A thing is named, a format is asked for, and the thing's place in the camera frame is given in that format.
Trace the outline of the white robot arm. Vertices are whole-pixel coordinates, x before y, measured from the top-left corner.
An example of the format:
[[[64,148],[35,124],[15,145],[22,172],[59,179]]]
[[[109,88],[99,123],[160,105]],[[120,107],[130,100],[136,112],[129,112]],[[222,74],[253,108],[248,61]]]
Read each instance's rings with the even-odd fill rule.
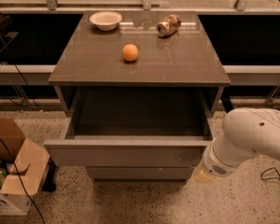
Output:
[[[258,155],[280,161],[280,111],[233,109],[222,121],[222,134],[205,148],[194,177],[203,183],[213,182],[235,173],[242,162]]]

